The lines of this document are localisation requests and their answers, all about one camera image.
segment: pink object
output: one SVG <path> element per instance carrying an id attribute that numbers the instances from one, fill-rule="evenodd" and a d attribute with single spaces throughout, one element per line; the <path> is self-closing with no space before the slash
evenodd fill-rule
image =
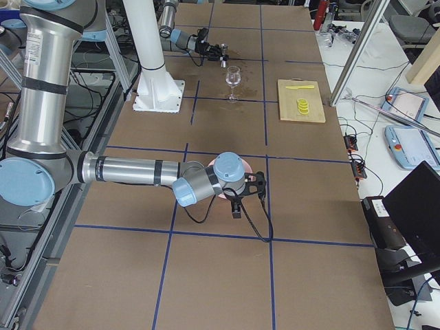
<path id="1" fill-rule="evenodd" d="M 215 162 L 215 159 L 212 160 L 211 163 L 209 163 L 208 166 L 214 165 L 214 162 Z M 245 167 L 245 173 L 253 173 L 252 172 L 252 168 L 250 167 L 250 165 L 248 164 L 247 161 L 245 161 L 243 158 L 241 158 L 241 162 L 243 163 L 243 166 Z M 226 199 L 224 194 L 220 194 L 219 197 Z"/>

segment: electronic equipment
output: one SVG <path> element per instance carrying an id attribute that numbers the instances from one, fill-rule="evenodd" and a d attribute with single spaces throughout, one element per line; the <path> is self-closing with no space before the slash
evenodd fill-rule
<path id="1" fill-rule="evenodd" d="M 440 171 L 440 157 L 428 134 L 409 126 L 385 127 L 385 138 L 397 163 L 410 170 L 427 161 Z"/>
<path id="2" fill-rule="evenodd" d="M 383 196 L 366 197 L 362 200 L 362 208 L 375 247 L 390 250 L 401 249 L 406 245 L 405 240 L 391 220 L 382 200 Z"/>
<path id="3" fill-rule="evenodd" d="M 429 98 L 425 96 L 394 87 L 385 97 L 382 108 L 397 116 L 419 122 L 424 116 L 428 102 Z"/>
<path id="4" fill-rule="evenodd" d="M 437 276 L 440 282 L 440 176 L 425 161 L 420 163 L 400 184 L 398 184 L 384 199 L 383 204 L 388 211 L 397 229 L 401 232 L 406 242 L 420 258 L 421 263 L 410 262 L 408 256 L 394 257 L 397 263 L 389 261 L 385 254 L 389 251 L 377 250 L 379 268 L 385 287 L 408 287 L 406 296 L 398 290 L 399 299 L 393 301 L 400 305 L 415 298 L 421 283 L 425 281 L 424 274 L 431 273 Z M 429 300 L 425 286 L 420 300 Z"/>

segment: computer monitor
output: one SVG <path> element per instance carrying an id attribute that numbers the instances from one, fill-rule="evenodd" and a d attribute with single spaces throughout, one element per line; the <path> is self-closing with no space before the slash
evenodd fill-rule
<path id="1" fill-rule="evenodd" d="M 385 285 L 431 273 L 440 284 L 440 176 L 422 162 L 384 199 L 384 206 L 421 264 L 382 274 Z"/>

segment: red fire extinguisher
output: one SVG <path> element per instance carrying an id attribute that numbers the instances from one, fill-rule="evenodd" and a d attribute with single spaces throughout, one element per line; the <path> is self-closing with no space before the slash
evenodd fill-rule
<path id="1" fill-rule="evenodd" d="M 325 11 L 329 5 L 329 0 L 321 0 L 319 2 L 318 11 L 315 16 L 315 23 L 313 23 L 313 29 L 318 31 L 321 28 L 321 24 L 324 21 Z"/>

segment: white table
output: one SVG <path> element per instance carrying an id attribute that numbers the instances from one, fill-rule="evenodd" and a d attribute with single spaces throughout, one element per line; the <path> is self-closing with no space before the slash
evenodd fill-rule
<path id="1" fill-rule="evenodd" d="M 336 23 L 336 25 L 347 25 L 349 30 L 352 30 L 353 28 L 362 28 L 363 24 L 361 22 L 334 23 Z M 320 37 L 317 36 L 317 38 L 318 43 L 320 44 L 322 61 L 326 66 L 330 88 L 333 90 L 342 72 L 342 67 L 332 65 L 344 65 L 349 57 L 352 45 L 336 39 L 332 47 L 324 47 L 320 42 Z M 387 24 L 380 23 L 358 65 L 385 69 L 396 67 L 406 62 L 408 62 L 408 59 L 391 32 L 391 29 Z M 348 88 L 353 92 L 354 96 L 383 96 L 404 66 L 405 65 L 402 65 L 401 67 L 386 71 L 358 67 L 348 83 Z M 423 85 L 410 85 L 406 80 L 405 74 L 410 69 L 410 66 L 411 65 L 409 64 L 407 68 L 405 68 L 400 79 L 397 81 L 396 86 L 413 92 L 426 92 Z M 381 106 L 384 102 L 383 97 L 368 98 L 365 96 L 360 96 L 359 98 L 372 105 Z M 365 133 L 358 135 L 357 146 L 359 151 L 357 154 L 361 155 L 366 160 L 366 166 L 382 179 L 384 184 L 382 195 L 386 195 L 410 172 L 402 169 L 397 164 L 388 149 L 384 137 L 384 128 L 390 124 L 394 125 L 398 123 L 389 120 L 383 115 L 378 116 L 378 113 L 375 110 L 366 108 L 360 104 L 356 104 L 355 115 L 353 103 L 353 101 L 341 100 L 337 104 L 336 108 L 338 110 L 338 115 L 341 117 L 340 124 L 349 124 L 353 126 L 358 133 L 371 132 L 362 123 L 373 128 L 373 134 L 371 137 Z M 440 117 L 440 113 L 435 107 L 434 102 L 429 103 L 426 113 L 435 117 Z M 432 130 L 440 132 L 440 121 L 424 118 L 422 122 Z M 346 126 L 341 126 L 341 129 L 343 133 L 345 133 L 346 129 L 348 134 L 353 133 L 353 129 L 350 127 L 347 128 Z M 433 136 L 430 136 L 430 138 L 436 147 L 440 146 L 439 138 Z M 367 175 L 368 178 L 362 180 L 359 185 L 359 196 L 361 199 L 366 196 L 378 195 L 382 188 L 378 178 L 368 171 Z M 438 287 L 433 280 L 430 281 L 430 285 L 432 287 Z M 419 302 L 417 304 L 416 310 L 422 315 L 418 317 L 414 316 L 412 318 L 411 329 L 421 329 L 422 325 L 440 327 L 440 291 L 435 290 L 432 293 L 432 298 L 432 302 Z M 407 302 L 398 307 L 391 303 L 389 303 L 389 305 L 395 326 L 398 329 L 401 329 L 400 327 L 405 329 L 410 315 L 409 311 L 413 307 L 413 302 Z"/>

